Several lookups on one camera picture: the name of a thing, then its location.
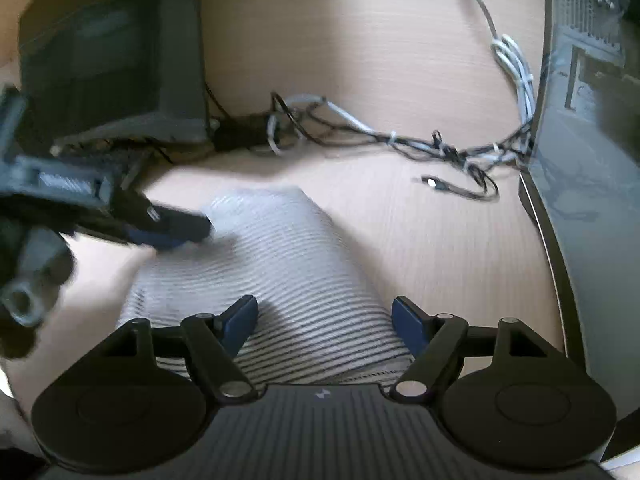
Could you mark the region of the striped grey white garment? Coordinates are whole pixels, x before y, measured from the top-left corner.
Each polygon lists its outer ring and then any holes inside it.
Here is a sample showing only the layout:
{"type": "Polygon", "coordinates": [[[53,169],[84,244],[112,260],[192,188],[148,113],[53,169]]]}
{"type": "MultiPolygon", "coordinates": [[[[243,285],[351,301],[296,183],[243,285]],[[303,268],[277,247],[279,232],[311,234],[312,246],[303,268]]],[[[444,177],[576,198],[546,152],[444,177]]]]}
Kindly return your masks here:
{"type": "Polygon", "coordinates": [[[138,271],[118,322],[178,325],[221,314],[244,295],[258,303],[236,365],[268,384],[390,386],[412,355],[390,310],[331,218],[298,188],[241,190],[205,209],[213,234],[162,252],[138,271]]]}

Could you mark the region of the black power adapter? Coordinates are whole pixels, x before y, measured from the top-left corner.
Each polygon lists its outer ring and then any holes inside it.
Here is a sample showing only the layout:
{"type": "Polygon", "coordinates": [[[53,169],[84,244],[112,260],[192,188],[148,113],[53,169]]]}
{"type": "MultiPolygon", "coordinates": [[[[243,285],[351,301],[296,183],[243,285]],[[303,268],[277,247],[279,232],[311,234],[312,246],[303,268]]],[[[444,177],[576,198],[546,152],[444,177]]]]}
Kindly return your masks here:
{"type": "Polygon", "coordinates": [[[217,119],[209,135],[215,152],[228,153],[267,146],[268,118],[268,114],[250,114],[217,119]]]}

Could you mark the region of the left black monitor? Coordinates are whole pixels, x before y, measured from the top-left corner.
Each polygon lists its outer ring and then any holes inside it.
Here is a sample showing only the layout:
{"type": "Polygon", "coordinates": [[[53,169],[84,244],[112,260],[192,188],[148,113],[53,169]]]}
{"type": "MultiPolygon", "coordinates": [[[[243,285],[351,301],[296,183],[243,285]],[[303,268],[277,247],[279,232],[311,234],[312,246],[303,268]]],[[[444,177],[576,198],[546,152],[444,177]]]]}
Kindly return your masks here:
{"type": "Polygon", "coordinates": [[[205,140],[200,0],[32,0],[18,44],[46,141],[205,140]]]}

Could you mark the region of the black monitor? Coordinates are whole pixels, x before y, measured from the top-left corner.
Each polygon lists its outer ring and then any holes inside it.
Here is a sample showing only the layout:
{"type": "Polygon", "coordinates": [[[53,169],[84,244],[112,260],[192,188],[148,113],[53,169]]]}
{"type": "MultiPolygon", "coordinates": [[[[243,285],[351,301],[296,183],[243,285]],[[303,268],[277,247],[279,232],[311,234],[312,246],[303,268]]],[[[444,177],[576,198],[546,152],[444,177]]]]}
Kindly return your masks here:
{"type": "Polygon", "coordinates": [[[18,44],[46,141],[205,140],[200,0],[32,0],[18,44]]]}
{"type": "Polygon", "coordinates": [[[566,354],[638,356],[639,0],[546,0],[521,190],[547,253],[566,354]]]}

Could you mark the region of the right black monitor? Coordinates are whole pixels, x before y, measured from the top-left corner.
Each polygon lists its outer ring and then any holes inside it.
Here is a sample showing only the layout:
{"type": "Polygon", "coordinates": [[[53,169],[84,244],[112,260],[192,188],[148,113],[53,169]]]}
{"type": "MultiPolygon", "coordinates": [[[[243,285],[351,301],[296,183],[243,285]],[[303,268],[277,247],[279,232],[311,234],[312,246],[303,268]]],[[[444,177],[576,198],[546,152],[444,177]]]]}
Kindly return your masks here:
{"type": "Polygon", "coordinates": [[[546,0],[521,190],[547,253],[566,354],[638,356],[639,0],[546,0]]]}

